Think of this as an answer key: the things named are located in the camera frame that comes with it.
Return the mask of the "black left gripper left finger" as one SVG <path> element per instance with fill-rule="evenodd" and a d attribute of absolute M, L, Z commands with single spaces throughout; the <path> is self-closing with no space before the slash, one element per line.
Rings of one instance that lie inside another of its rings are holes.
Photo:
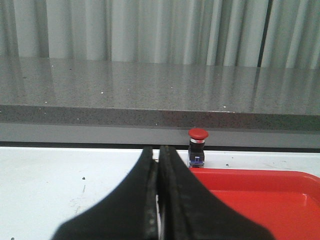
<path fill-rule="evenodd" d="M 145 147 L 123 181 L 99 203 L 63 223 L 54 240 L 157 240 L 158 165 Z"/>

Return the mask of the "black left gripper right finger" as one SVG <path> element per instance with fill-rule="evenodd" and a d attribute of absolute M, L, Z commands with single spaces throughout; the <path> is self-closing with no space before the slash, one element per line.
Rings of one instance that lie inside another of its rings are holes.
<path fill-rule="evenodd" d="M 214 196 L 172 146 L 159 150 L 158 197 L 162 240 L 274 239 L 267 228 Z"/>

